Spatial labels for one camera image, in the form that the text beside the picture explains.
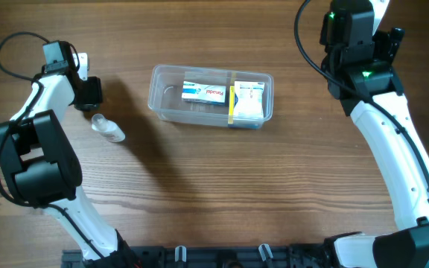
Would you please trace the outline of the white Panadol box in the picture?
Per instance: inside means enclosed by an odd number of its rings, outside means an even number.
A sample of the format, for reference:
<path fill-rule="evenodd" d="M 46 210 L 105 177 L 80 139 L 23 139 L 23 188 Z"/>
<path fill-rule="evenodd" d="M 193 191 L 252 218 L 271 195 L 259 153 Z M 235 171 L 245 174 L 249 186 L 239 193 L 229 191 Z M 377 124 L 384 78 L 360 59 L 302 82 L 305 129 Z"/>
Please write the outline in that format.
<path fill-rule="evenodd" d="M 181 98 L 184 101 L 224 105 L 226 101 L 226 87 L 184 81 Z"/>

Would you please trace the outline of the white medicine box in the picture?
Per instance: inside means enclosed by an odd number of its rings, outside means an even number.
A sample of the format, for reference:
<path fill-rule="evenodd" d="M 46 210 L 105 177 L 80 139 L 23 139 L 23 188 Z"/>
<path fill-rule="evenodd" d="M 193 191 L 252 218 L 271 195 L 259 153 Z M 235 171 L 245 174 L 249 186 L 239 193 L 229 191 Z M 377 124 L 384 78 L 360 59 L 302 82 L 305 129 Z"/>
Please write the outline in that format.
<path fill-rule="evenodd" d="M 235 81 L 232 115 L 236 118 L 263 118 L 263 82 Z"/>

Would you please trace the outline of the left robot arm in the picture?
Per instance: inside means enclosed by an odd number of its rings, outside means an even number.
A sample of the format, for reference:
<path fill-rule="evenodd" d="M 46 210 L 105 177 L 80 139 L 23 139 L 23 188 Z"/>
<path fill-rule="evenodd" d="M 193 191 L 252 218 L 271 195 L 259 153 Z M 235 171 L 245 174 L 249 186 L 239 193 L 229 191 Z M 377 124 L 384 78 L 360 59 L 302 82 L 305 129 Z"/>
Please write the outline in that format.
<path fill-rule="evenodd" d="M 103 101 L 101 81 L 81 75 L 87 56 L 69 42 L 43 45 L 46 64 L 30 79 L 24 107 L 0 124 L 0 189 L 12 203 L 40 208 L 59 221 L 86 262 L 121 252 L 119 233 L 104 221 L 81 186 L 80 162 L 60 122 L 69 106 L 90 111 Z"/>

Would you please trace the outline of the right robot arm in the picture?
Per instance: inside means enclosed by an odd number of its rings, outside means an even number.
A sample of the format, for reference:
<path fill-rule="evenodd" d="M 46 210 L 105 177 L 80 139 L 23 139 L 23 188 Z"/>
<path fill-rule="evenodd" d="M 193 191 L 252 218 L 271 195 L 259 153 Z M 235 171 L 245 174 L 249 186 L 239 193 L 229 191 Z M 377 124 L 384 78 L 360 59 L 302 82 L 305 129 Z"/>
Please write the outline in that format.
<path fill-rule="evenodd" d="M 385 1 L 333 1 L 320 42 L 330 93 L 366 139 L 390 195 L 397 231 L 334 241 L 343 267 L 429 267 L 429 157 L 393 59 L 404 32 L 378 30 Z"/>

